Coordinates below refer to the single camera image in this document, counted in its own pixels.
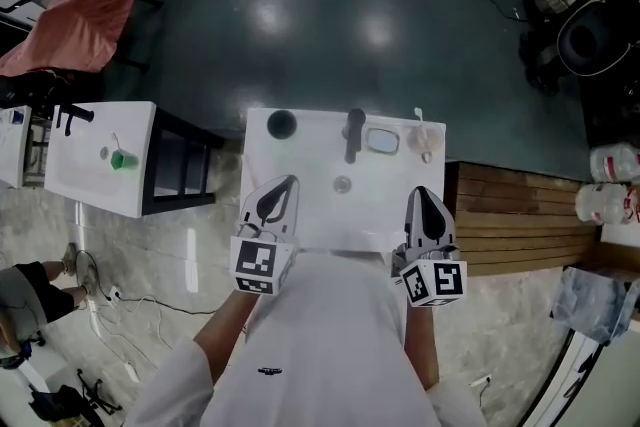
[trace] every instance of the hand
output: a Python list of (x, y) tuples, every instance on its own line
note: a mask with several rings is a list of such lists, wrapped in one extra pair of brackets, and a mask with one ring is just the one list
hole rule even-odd
[(22, 348), (16, 338), (16, 332), (9, 318), (0, 312), (0, 343), (3, 343), (15, 354), (20, 354)]

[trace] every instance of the cup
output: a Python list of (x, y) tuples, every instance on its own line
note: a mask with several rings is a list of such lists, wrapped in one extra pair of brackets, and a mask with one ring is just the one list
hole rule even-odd
[(444, 144), (444, 130), (436, 123), (420, 123), (413, 127), (407, 135), (407, 145), (414, 153), (422, 157), (425, 164), (429, 164), (433, 153)]
[(118, 148), (111, 154), (111, 167), (118, 169), (135, 169), (138, 167), (138, 157)]

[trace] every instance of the white bottle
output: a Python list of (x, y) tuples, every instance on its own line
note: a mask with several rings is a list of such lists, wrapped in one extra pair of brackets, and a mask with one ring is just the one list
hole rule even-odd
[(596, 182), (628, 182), (640, 176), (640, 151), (629, 143), (591, 150), (591, 176)]
[(581, 221), (596, 224), (628, 224), (636, 219), (635, 190), (621, 184), (583, 185), (576, 195), (576, 214)]

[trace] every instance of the white shirt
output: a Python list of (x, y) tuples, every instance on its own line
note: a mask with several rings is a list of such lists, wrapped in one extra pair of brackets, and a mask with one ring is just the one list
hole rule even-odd
[(182, 342), (126, 426), (484, 426), (465, 386), (425, 393), (388, 282), (361, 261), (299, 254), (280, 295), (258, 303), (215, 395), (202, 349)]

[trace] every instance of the dark floor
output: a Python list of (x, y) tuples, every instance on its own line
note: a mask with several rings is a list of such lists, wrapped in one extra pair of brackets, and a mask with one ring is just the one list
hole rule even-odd
[(110, 65), (109, 99), (224, 130), (242, 130), (254, 106), (398, 117), (419, 106), (447, 124), (450, 158), (588, 177), (577, 89), (533, 90), (517, 55), (526, 24), (487, 0), (164, 1), (137, 9), (123, 44), (151, 70)]

